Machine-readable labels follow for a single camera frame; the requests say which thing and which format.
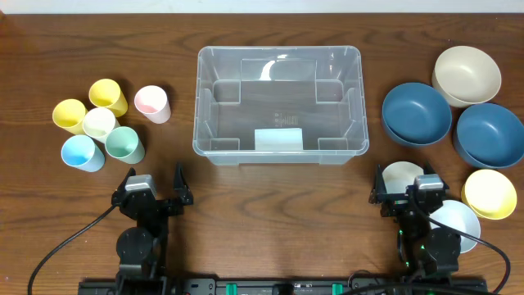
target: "beige bowl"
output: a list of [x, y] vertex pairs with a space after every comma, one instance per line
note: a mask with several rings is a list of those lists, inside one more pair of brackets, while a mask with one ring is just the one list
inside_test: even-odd
[[469, 107], [491, 100], [500, 90], [502, 75], [482, 50], [457, 46], [436, 60], [431, 83], [452, 107]]

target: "blue bowl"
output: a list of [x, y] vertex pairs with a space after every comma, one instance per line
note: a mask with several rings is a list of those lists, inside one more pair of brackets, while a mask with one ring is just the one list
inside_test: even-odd
[[433, 87], [406, 83], [393, 88], [382, 104], [382, 123], [397, 143], [422, 147], [443, 139], [451, 128], [448, 102]]
[[524, 126], [508, 109], [493, 103], [469, 107], [458, 119], [453, 144], [478, 168], [505, 168], [524, 157]]

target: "yellow cup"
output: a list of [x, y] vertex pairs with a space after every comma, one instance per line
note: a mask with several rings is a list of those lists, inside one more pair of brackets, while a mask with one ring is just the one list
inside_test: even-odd
[[89, 100], [96, 107], [108, 108], [120, 117], [128, 111], [128, 102], [120, 86], [112, 79], [100, 79], [89, 89]]
[[76, 99], [66, 99], [56, 105], [52, 111], [52, 121], [56, 126], [72, 134], [84, 134], [82, 123], [88, 110]]

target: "pink cup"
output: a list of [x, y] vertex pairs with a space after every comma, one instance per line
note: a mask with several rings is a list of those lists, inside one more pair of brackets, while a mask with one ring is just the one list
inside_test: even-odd
[[162, 124], [171, 117], [167, 94], [158, 86], [146, 86], [138, 90], [134, 105], [153, 123]]

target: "white label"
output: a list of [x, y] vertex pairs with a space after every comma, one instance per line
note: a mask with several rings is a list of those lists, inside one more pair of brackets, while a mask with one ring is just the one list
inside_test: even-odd
[[303, 151], [302, 128], [256, 129], [255, 150], [259, 152]]

